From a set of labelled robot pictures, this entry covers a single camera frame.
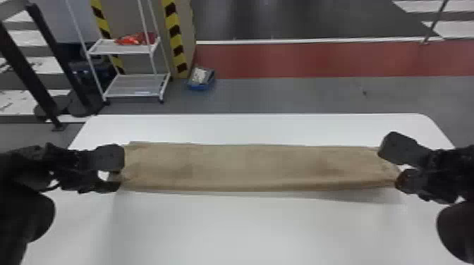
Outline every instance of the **white wire shelf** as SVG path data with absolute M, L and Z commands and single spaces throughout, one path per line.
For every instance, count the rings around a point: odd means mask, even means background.
M 148 49 L 148 45 L 120 45 L 115 43 L 114 39 L 99 39 L 87 52 L 90 55 L 153 54 L 160 41 L 161 39 L 157 37 Z
M 160 97 L 168 85 L 169 73 L 149 75 L 117 75 L 110 83 L 105 97 Z

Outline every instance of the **yellow and black striped post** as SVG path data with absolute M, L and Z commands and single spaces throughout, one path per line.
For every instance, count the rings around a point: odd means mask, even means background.
M 181 37 L 181 29 L 179 26 L 179 17 L 176 11 L 174 0 L 162 0 L 164 8 L 164 19 L 166 29 L 169 32 L 169 42 L 173 51 L 173 64 L 178 72 L 178 78 L 188 77 L 188 63 L 184 54 L 183 38 Z
M 90 5 L 92 7 L 92 12 L 94 13 L 95 21 L 97 27 L 99 27 L 102 37 L 105 39 L 111 39 L 110 27 L 102 11 L 102 4 L 100 0 L 90 0 Z M 112 55 L 111 57 L 112 64 L 117 68 L 120 74 L 124 74 L 125 70 L 123 69 L 123 62 L 117 55 Z

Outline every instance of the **red floor stripe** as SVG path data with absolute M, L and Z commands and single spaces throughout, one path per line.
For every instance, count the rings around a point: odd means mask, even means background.
M 474 75 L 474 40 L 197 45 L 218 78 Z

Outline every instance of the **folded towel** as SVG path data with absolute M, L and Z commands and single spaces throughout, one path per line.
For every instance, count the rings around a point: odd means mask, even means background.
M 370 147 L 132 142 L 114 176 L 135 191 L 343 190 L 393 186 L 396 166 Z

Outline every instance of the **gray floor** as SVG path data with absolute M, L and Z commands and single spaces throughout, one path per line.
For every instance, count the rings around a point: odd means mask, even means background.
M 392 0 L 195 0 L 192 5 L 198 40 L 417 37 L 429 31 Z M 219 15 L 224 12 L 225 20 Z
M 207 92 L 181 81 L 166 91 L 166 103 L 121 99 L 103 114 L 141 113 L 423 113 L 457 146 L 474 144 L 474 77 L 275 78 L 217 80 Z M 3 124 L 1 150 L 53 142 L 66 147 L 80 129 L 50 132 L 45 124 Z

